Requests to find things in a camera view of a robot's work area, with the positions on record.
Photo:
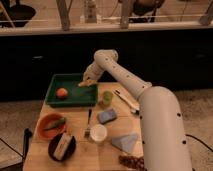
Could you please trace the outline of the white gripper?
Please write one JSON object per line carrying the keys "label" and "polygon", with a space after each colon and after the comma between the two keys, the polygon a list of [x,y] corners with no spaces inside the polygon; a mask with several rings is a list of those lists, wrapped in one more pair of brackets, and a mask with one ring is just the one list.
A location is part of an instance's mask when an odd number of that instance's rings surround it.
{"label": "white gripper", "polygon": [[83,80],[98,81],[103,75],[103,73],[104,73],[104,70],[96,62],[93,62],[86,68],[86,71],[83,74]]}

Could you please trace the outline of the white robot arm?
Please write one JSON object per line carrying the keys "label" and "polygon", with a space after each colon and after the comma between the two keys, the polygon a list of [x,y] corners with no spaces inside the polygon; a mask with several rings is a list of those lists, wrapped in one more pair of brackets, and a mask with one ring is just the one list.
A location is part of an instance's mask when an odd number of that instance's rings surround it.
{"label": "white robot arm", "polygon": [[192,171],[183,118],[176,96],[153,86],[117,63],[115,50],[97,50],[83,81],[95,84],[107,71],[139,103],[146,171]]}

